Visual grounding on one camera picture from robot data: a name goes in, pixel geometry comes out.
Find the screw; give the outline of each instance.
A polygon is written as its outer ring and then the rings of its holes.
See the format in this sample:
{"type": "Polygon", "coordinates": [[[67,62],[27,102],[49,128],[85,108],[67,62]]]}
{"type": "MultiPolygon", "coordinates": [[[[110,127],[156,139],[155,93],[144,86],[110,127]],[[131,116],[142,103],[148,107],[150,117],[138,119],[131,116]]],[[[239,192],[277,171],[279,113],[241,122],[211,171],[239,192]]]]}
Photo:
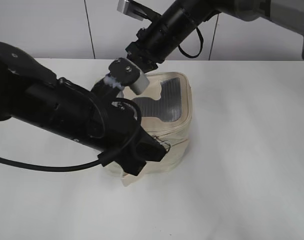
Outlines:
{"type": "Polygon", "coordinates": [[[123,111],[126,109],[126,108],[123,106],[123,104],[120,103],[120,102],[117,104],[117,106],[118,106],[121,110],[123,110],[123,111]]]}
{"type": "Polygon", "coordinates": [[[126,70],[127,73],[132,72],[132,68],[131,68],[130,66],[127,66],[127,67],[125,68],[125,70],[126,70]]]}

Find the robotic arm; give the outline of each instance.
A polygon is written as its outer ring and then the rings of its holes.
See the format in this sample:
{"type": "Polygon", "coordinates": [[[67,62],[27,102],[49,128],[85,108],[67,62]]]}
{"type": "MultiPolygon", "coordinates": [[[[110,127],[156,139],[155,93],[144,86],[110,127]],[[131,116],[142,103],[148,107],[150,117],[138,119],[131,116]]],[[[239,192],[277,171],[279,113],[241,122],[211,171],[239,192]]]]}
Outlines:
{"type": "Polygon", "coordinates": [[[126,48],[127,58],[115,60],[91,91],[57,78],[24,51],[0,42],[0,121],[14,117],[100,150],[98,160],[73,167],[3,158],[0,163],[72,172],[117,162],[126,173],[137,176],[147,162],[160,162],[167,150],[143,130],[139,107],[121,98],[122,91],[130,87],[141,94],[149,85],[145,73],[156,70],[202,22],[220,12],[244,21],[263,17],[304,36],[304,0],[176,0],[163,15],[133,0],[120,0],[118,10],[152,24],[139,30],[138,40],[126,48]]]}
{"type": "Polygon", "coordinates": [[[152,21],[126,49],[128,59],[145,73],[157,69],[169,54],[202,23],[221,12],[243,21],[265,18],[304,37],[304,0],[176,0],[161,16],[132,0],[120,0],[118,10],[152,21]]]}

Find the white wall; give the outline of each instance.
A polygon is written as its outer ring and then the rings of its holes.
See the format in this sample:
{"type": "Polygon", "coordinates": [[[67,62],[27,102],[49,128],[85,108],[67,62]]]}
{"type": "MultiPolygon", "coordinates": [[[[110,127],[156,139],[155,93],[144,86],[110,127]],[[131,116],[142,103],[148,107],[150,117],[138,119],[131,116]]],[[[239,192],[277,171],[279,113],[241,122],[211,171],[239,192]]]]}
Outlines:
{"type": "MultiPolygon", "coordinates": [[[[138,0],[138,2],[164,13],[174,0],[138,0]]],[[[148,27],[150,22],[138,21],[116,11],[118,0],[86,0],[89,21],[93,36],[95,55],[100,59],[115,59],[125,56],[125,48],[137,40],[136,34],[142,27],[148,27]]],[[[211,49],[215,19],[200,27],[204,37],[204,49],[200,60],[208,60],[211,49]]],[[[196,55],[200,50],[200,40],[195,32],[183,43],[182,48],[190,55],[196,55]]],[[[169,56],[170,60],[186,60],[178,50],[169,56]]]]}
{"type": "Polygon", "coordinates": [[[0,0],[0,41],[36,58],[93,57],[82,0],[0,0]]]}
{"type": "Polygon", "coordinates": [[[220,14],[211,60],[301,60],[303,37],[263,18],[245,22],[220,14]]]}
{"type": "MultiPolygon", "coordinates": [[[[138,0],[163,13],[174,0],[138,0]]],[[[118,0],[86,0],[97,59],[125,56],[136,33],[149,25],[117,12],[118,0]]],[[[200,27],[204,50],[210,55],[215,21],[200,27]]],[[[38,58],[93,58],[84,0],[0,0],[0,41],[22,48],[38,58]]],[[[264,19],[243,22],[221,14],[212,60],[300,60],[302,37],[264,19]]],[[[191,55],[198,53],[196,33],[182,44],[191,55]]],[[[176,50],[168,59],[186,60],[176,50]]]]}

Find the metal bracket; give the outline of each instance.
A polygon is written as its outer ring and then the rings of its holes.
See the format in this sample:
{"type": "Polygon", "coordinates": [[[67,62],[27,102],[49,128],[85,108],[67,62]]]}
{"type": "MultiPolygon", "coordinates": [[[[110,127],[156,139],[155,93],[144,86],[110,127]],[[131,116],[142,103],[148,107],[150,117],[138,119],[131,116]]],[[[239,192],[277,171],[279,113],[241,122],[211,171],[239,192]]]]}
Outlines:
{"type": "Polygon", "coordinates": [[[161,16],[159,13],[133,0],[119,0],[117,10],[140,21],[148,19],[153,22],[155,17],[159,18],[161,16]]]}
{"type": "Polygon", "coordinates": [[[129,86],[136,95],[141,95],[150,84],[144,72],[129,59],[121,57],[112,62],[108,69],[110,76],[104,78],[106,85],[115,87],[119,83],[123,87],[129,86]]]}

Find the white tabletop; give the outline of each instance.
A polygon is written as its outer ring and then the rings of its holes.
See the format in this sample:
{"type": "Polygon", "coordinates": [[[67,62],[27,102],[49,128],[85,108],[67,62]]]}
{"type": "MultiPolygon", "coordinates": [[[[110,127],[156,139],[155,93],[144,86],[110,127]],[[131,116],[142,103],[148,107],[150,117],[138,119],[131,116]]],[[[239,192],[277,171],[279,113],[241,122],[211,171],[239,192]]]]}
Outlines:
{"type": "MultiPolygon", "coordinates": [[[[90,89],[110,60],[39,59],[90,89]]],[[[168,61],[192,86],[184,161],[125,188],[101,166],[75,173],[0,165],[0,240],[304,240],[304,62],[168,61]]],[[[91,162],[85,146],[16,119],[0,157],[91,162]]]]}

